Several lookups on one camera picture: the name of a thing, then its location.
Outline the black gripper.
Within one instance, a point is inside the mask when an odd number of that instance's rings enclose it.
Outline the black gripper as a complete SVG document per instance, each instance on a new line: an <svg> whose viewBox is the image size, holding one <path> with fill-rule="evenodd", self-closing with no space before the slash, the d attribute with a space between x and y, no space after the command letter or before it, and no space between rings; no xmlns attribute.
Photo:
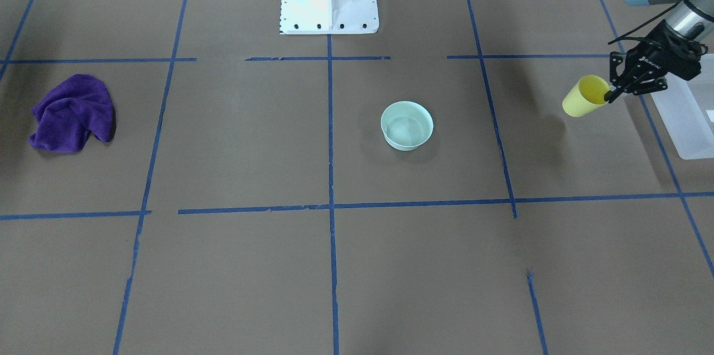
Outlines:
<svg viewBox="0 0 714 355"><path fill-rule="evenodd" d="M628 54L610 52L611 86L604 102L613 103L622 94L640 96L667 90L664 77L668 74L691 80L701 72L701 57L703 43L676 32L667 23L659 23Z"/></svg>

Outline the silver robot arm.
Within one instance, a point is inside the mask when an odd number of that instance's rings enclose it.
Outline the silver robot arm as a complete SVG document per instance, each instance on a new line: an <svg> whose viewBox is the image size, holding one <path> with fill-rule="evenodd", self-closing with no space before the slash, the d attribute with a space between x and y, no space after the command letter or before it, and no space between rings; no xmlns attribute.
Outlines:
<svg viewBox="0 0 714 355"><path fill-rule="evenodd" d="M666 76L685 81L701 73L701 59L708 52L704 39L712 33L713 0L624 0L628 6L667 8L651 19L654 27L645 36L635 30L615 41L635 41L626 53L610 53L610 92L605 103L622 94L643 95L666 90Z"/></svg>

